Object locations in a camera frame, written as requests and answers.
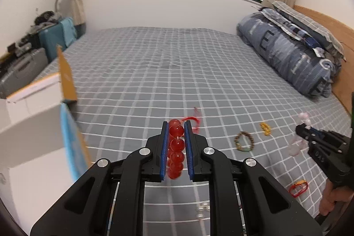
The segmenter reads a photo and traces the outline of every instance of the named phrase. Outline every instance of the suitcase handle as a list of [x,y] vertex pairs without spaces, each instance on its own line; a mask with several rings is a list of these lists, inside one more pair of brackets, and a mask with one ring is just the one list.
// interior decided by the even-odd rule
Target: suitcase handle
[[35,61],[33,56],[30,59],[23,59],[20,61],[13,69],[16,72],[16,77],[18,79],[24,78],[31,71],[32,67],[35,66]]

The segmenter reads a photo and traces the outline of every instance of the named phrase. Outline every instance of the mattress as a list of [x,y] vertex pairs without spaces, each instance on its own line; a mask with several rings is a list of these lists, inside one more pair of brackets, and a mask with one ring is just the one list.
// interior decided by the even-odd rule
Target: mattress
[[[306,151],[290,157],[287,145],[300,112],[316,128],[350,135],[350,118],[335,96],[306,98],[238,36],[208,29],[102,30],[64,54],[79,98],[72,112],[93,162],[126,158],[160,134],[163,121],[192,116],[198,107],[199,134],[210,146],[236,160],[254,157],[286,188],[306,179],[309,189],[298,200],[317,214],[325,175]],[[54,61],[40,76],[56,69]],[[241,130],[253,135],[253,151],[236,150]],[[177,180],[147,182],[144,235],[209,235],[209,212],[198,219],[196,210],[208,199],[208,183],[191,182],[186,163]]]

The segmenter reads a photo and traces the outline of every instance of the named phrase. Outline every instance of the pillow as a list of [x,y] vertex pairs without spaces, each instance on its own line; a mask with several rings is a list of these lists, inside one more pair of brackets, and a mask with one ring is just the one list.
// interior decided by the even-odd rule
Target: pillow
[[345,59],[343,46],[327,28],[292,9],[284,2],[278,0],[269,0],[269,2],[282,16],[312,35],[335,59]]
[[302,30],[297,25],[293,24],[274,9],[267,7],[261,8],[261,13],[271,22],[279,26],[286,34],[300,41],[309,49],[312,49],[317,57],[325,58],[325,50],[322,45],[317,42],[305,30]]

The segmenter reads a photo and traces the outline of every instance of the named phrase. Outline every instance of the headboard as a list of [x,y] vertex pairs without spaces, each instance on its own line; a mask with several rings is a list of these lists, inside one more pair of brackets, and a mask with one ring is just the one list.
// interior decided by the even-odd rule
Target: headboard
[[342,70],[335,79],[332,90],[351,114],[352,92],[354,91],[354,30],[344,23],[312,9],[302,6],[294,6],[294,9],[323,25],[342,43],[346,61],[342,62]]

